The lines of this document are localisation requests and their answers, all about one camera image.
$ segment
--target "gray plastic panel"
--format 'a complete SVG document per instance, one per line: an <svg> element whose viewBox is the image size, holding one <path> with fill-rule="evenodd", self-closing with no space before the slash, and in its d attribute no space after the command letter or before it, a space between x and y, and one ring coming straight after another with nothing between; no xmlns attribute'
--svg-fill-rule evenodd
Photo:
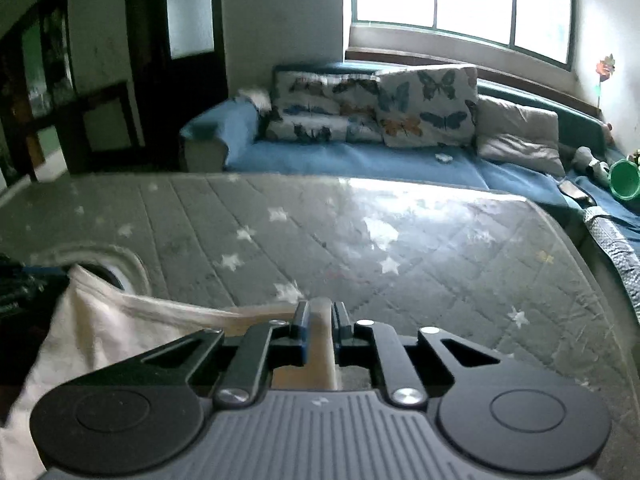
<svg viewBox="0 0 640 480"><path fill-rule="evenodd" d="M46 480L71 480L51 470ZM130 480L490 480L463 460L422 413L385 404L376 392L270 390L251 408L221 412L190 450ZM586 469L568 480L596 480Z"/></svg>

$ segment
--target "dark wooden door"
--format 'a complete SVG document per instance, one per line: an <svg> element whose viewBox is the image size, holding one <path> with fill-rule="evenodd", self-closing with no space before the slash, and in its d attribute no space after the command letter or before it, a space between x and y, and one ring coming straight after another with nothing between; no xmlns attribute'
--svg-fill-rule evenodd
<svg viewBox="0 0 640 480"><path fill-rule="evenodd" d="M126 0L136 101L146 150L159 170L178 169L180 128L227 98L222 4L211 1L215 49L172 59L166 0Z"/></svg>

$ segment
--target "mattress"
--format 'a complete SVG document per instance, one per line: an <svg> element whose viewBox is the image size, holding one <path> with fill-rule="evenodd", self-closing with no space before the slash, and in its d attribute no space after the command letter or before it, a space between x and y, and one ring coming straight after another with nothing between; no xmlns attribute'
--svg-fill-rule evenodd
<svg viewBox="0 0 640 480"><path fill-rule="evenodd" d="M401 334L439 326L597 391L614 421L597 471L640 470L619 327L558 224L522 197L274 174L86 176L25 189L0 208L0 236L0 251L34 264L57 246L125 248L158 298L322 296Z"/></svg>

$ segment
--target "window frame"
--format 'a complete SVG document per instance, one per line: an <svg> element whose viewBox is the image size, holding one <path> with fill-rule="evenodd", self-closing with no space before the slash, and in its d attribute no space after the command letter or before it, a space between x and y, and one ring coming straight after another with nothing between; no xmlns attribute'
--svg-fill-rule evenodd
<svg viewBox="0 0 640 480"><path fill-rule="evenodd" d="M480 41L482 43L488 43L495 46L500 46L503 48L507 48L509 50L513 50L514 52L518 52L520 54L525 54L526 56L534 57L551 65L557 66L558 68L562 68L571 72L573 64L574 64L574 41L575 41L575 21L576 21L576 12L575 12L575 4L576 0L571 0L571 9L570 9L570 19L569 19L569 45L567 48L566 54L566 63L558 61L557 59L553 59L551 57L544 56L538 52L533 50L528 50L526 48L522 48L515 44L515 36L516 36L516 3L518 0L511 0L511 31L510 31L510 39L509 43L499 43L498 41L487 40L485 38L480 38L479 36L471 36L469 34L464 34L462 32L454 32L452 30L446 30L444 28L438 28L438 0L434 0L433 6L433 26L426 27L424 25L412 25L410 23L398 23L398 22L380 22L380 21L372 21L372 20L359 20L358 19L358 0L351 0L351 23L369 23L369 24L380 24L380 25L397 25L398 27L411 27L418 28L421 30L429 30L434 32L435 34L447 34L452 36L457 36L459 38L463 38L471 41Z"/></svg>

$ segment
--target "green bucket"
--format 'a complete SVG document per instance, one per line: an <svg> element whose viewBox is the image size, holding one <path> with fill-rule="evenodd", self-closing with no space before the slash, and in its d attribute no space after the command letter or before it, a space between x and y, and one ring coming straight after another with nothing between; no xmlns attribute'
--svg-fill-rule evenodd
<svg viewBox="0 0 640 480"><path fill-rule="evenodd" d="M638 167L626 158L609 168L609 187L619 200L633 200L640 195L640 172Z"/></svg>

